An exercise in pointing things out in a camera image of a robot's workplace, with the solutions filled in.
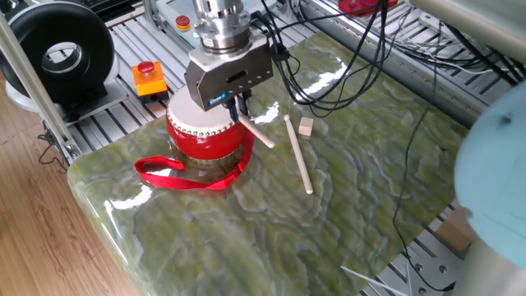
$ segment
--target marble surface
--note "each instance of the marble surface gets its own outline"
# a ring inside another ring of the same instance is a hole
[[[352,55],[322,33],[292,52],[302,61],[298,80],[312,94],[341,75]],[[356,68],[362,65],[358,59]],[[350,79],[344,95],[365,75]],[[299,137],[313,195],[304,192],[283,120],[290,113],[298,128],[301,116],[313,116],[293,103],[279,76],[253,90],[250,106],[277,145],[269,150],[256,141],[250,164],[228,189],[183,192],[141,181],[136,160],[177,155],[164,118],[78,159],[68,178],[106,248],[144,295],[355,296],[366,283],[340,265],[374,276],[402,250],[391,218],[404,148],[426,105],[382,74],[351,106],[316,118],[312,136]],[[416,135],[399,213],[408,241],[453,200],[454,158],[466,132],[431,109]],[[178,176],[212,181],[235,161],[186,160],[188,170]]]

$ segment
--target wooden stick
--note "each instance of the wooden stick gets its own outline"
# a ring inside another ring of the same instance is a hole
[[[375,281],[373,279],[370,279],[370,278],[366,277],[365,275],[361,275],[361,274],[357,273],[356,271],[351,271],[347,267],[340,266],[340,268],[343,269],[344,271],[347,271],[347,272],[349,272],[349,273],[361,278],[361,279],[364,279],[364,280],[368,281],[369,283],[376,284],[376,285],[378,285],[378,286],[380,286],[380,287],[382,287],[384,289],[388,289],[389,291],[391,291],[391,292],[393,292],[393,293],[395,293],[397,295],[408,296],[406,293],[402,293],[402,292],[398,291],[397,289],[393,289],[393,288],[391,288],[390,286],[388,286],[386,284],[382,284],[381,282],[378,282],[378,281]]]
[[[302,151],[299,149],[298,139],[296,138],[296,132],[294,131],[293,123],[290,122],[290,116],[285,115],[285,122],[287,123],[288,136],[290,142],[293,144],[293,151],[296,155],[296,161],[298,162],[299,173],[302,175],[303,185],[305,185],[305,192],[312,194],[311,179],[309,179],[309,173],[307,172],[307,166],[305,166],[305,160],[303,159]]]
[[[256,136],[260,141],[262,141],[267,147],[274,148],[276,146],[276,142],[272,141],[266,134],[261,132],[252,121],[247,117],[247,115],[243,114],[242,112],[238,111],[238,119],[239,122],[244,125],[246,128],[248,128],[249,131],[251,131],[254,136]]]

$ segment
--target red object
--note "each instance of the red object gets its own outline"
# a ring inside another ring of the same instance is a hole
[[[188,16],[178,16],[175,19],[175,23],[180,25],[181,27],[186,27],[187,25],[190,25],[190,19]]]
[[[142,74],[152,73],[154,71],[154,64],[150,61],[142,62],[137,66],[137,70]]]
[[[188,190],[188,189],[223,190],[226,187],[230,186],[230,184],[232,184],[232,182],[234,182],[239,177],[241,172],[247,167],[248,162],[250,161],[250,156],[252,154],[252,147],[254,146],[254,135],[252,135],[251,132],[247,132],[244,138],[244,141],[243,141],[243,145],[245,146],[245,153],[243,154],[243,157],[241,158],[241,161],[239,162],[239,164],[236,165],[233,171],[230,172],[228,175],[226,175],[224,178],[220,179],[219,181],[210,183],[210,184],[186,180],[186,179],[177,178],[177,177],[165,177],[165,176],[153,175],[150,173],[146,173],[143,170],[144,164],[164,165],[164,166],[168,166],[171,169],[184,170],[184,164],[182,163],[182,161],[167,159],[164,156],[154,156],[154,157],[138,160],[135,163],[135,169],[137,170],[137,172],[139,172],[139,174],[143,177],[145,181],[157,187],[176,189],[176,190]]]
[[[166,117],[168,134],[178,149],[196,160],[218,160],[234,152],[243,142],[247,129],[236,123],[224,132],[213,136],[194,136],[173,128]]]
[[[398,4],[398,0],[389,0],[388,7]],[[359,16],[368,12],[375,11],[376,0],[343,0],[338,2],[338,7],[348,16]]]

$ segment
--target drum head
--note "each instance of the drum head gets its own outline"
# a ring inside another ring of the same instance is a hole
[[[167,115],[174,128],[194,136],[213,136],[234,125],[230,113],[222,106],[207,112],[201,109],[191,99],[187,86],[173,94]]]

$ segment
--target wooden block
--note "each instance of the wooden block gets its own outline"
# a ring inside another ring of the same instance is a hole
[[[457,207],[436,230],[436,235],[458,252],[463,252],[477,237],[468,224],[468,213],[468,209],[462,206]]]
[[[299,123],[298,133],[304,136],[311,136],[312,134],[312,124],[314,124],[314,119],[312,118],[302,118],[302,121]]]

